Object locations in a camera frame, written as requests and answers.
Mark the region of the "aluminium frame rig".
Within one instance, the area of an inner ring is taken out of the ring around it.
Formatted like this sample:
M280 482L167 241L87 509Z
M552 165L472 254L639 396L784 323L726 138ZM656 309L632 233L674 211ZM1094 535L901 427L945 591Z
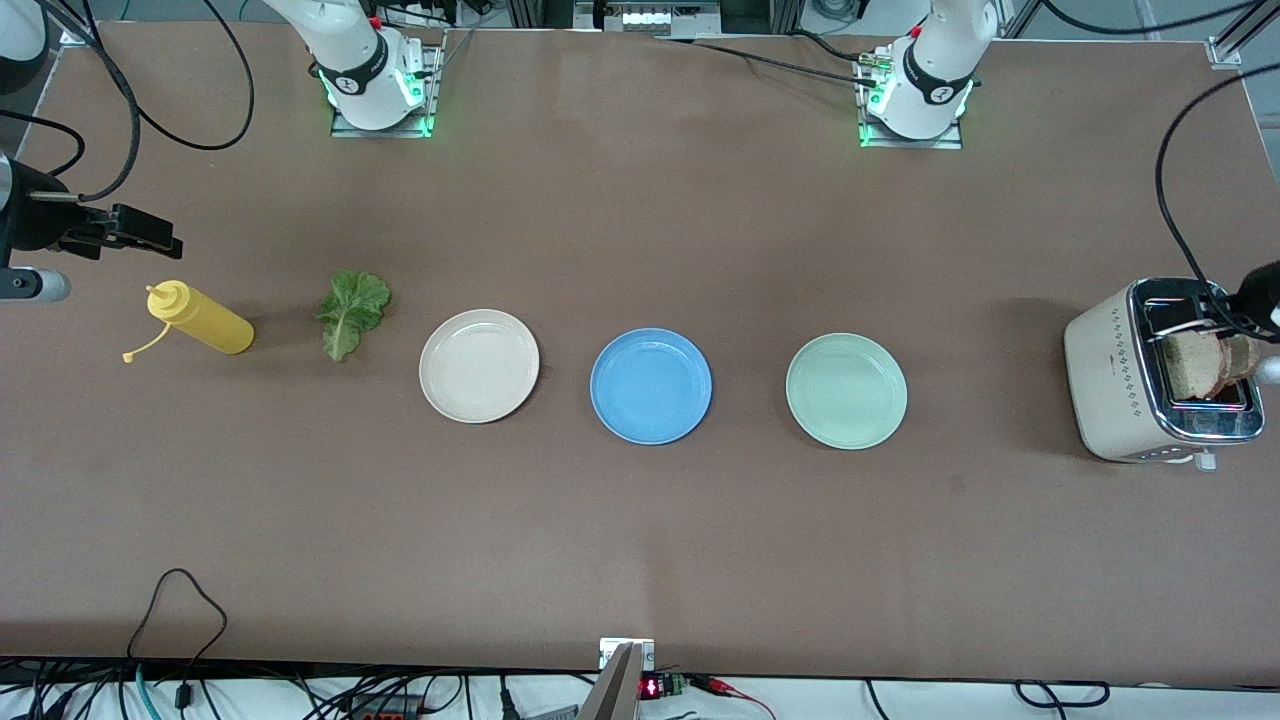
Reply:
M785 35L805 0L490 0L521 29L584 29L692 40Z

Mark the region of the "brown bread slice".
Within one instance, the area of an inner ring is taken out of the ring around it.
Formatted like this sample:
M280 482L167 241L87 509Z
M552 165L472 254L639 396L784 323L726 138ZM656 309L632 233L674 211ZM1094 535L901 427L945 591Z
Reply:
M1265 343L1243 334L1219 340L1221 360L1216 392L1251 377L1261 363Z
M1225 387L1228 352L1216 334L1181 332L1161 345L1175 401L1210 400Z

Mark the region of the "yellow squeeze bottle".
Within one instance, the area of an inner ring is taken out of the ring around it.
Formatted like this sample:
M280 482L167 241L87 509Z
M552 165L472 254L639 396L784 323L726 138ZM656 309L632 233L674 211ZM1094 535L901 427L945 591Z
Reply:
M125 364L138 354L163 341L172 331L178 331L225 355L246 351L255 340L252 324L220 302L183 281L164 281L150 284L147 310L163 323L160 332L146 345L124 352Z

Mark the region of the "light green plate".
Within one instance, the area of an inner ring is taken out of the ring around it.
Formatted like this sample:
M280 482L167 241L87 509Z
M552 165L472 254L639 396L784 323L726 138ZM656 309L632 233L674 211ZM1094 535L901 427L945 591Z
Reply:
M901 427L909 391L896 359L876 341L828 333L794 355L785 377L794 420L814 441L842 451L886 442Z

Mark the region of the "beige plate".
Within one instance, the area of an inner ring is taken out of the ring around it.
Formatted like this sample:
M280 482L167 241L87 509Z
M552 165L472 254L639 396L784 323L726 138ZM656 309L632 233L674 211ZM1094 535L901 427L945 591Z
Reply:
M419 383L440 415L463 424L499 421L532 392L541 352L516 316L472 309L443 322L426 340Z

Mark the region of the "silver table edge bracket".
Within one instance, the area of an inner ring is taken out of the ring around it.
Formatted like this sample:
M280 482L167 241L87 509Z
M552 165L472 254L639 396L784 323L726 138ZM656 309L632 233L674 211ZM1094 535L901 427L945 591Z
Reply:
M598 667L603 671L618 647L623 644L636 644L643 657L643 671L654 673L657 670L655 642L648 638L630 637L603 637L598 646Z

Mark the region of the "green lettuce leaf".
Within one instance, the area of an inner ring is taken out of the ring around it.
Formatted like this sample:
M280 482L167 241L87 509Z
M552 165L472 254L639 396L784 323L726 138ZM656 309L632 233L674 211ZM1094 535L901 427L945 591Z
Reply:
M323 325L324 354L334 363L351 355L362 336L381 324L390 296L389 284L376 274L338 270L315 314Z

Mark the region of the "blue plate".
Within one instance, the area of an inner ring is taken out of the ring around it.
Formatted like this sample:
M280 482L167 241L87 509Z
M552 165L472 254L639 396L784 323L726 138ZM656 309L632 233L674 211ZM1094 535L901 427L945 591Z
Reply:
M664 328L617 336L589 377L591 407L602 425L641 446L669 445L694 432L710 409L713 389L701 350Z

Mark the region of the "cream and chrome toaster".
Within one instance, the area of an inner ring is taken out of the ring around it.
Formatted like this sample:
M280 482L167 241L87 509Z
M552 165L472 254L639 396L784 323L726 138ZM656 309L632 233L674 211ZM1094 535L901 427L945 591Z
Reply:
M1251 377L1210 400L1174 400L1155 322L1183 320L1194 278L1132 282L1068 323L1064 350L1084 446L1111 462L1216 468L1216 451L1261 437L1265 407Z

